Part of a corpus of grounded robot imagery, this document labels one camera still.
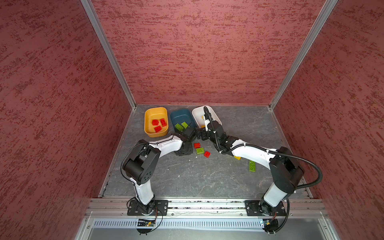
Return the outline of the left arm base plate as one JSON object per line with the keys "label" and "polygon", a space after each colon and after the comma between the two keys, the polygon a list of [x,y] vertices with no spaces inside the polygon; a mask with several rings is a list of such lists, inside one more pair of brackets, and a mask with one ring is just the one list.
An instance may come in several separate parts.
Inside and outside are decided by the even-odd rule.
{"label": "left arm base plate", "polygon": [[168,211],[168,200],[152,200],[148,205],[133,199],[127,203],[128,216],[166,216]]}

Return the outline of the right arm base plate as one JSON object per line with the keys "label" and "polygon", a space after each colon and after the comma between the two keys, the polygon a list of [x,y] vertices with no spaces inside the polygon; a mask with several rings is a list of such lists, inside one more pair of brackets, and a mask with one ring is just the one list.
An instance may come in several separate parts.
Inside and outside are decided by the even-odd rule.
{"label": "right arm base plate", "polygon": [[276,207],[271,207],[264,200],[245,200],[245,209],[249,217],[283,217],[287,214],[282,201]]}

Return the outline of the red long brick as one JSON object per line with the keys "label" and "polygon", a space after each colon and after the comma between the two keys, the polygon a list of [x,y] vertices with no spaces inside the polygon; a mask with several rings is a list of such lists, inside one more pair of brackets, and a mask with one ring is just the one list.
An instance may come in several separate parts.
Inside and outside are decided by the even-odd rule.
{"label": "red long brick", "polygon": [[162,125],[162,127],[166,127],[167,126],[167,122],[165,119],[160,119],[160,123]]}

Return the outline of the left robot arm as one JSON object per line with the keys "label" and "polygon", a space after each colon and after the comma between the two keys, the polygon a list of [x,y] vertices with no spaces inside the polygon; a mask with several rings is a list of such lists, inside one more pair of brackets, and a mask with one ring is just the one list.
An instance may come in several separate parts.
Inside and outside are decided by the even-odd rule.
{"label": "left robot arm", "polygon": [[180,134],[148,142],[140,140],[125,155],[120,171],[126,180],[130,181],[135,190],[133,204],[128,204],[128,213],[137,211],[144,216],[150,216],[156,211],[155,194],[151,186],[151,177],[161,157],[175,153],[177,156],[190,155],[193,150],[192,142],[196,139],[196,130],[188,127]]}

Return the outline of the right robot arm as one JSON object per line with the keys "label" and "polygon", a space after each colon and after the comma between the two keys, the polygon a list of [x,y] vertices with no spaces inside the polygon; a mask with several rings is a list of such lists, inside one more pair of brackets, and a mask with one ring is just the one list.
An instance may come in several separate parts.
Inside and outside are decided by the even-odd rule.
{"label": "right robot arm", "polygon": [[[206,127],[196,129],[196,133],[201,140],[210,140],[220,154],[245,158],[271,171],[273,183],[259,202],[259,212],[265,216],[275,214],[282,201],[287,201],[296,190],[316,186],[323,179],[321,169],[311,161],[292,155],[285,147],[268,149],[228,136],[218,121],[211,121]],[[305,172],[300,162],[317,171],[318,176],[314,181],[299,184]]]}

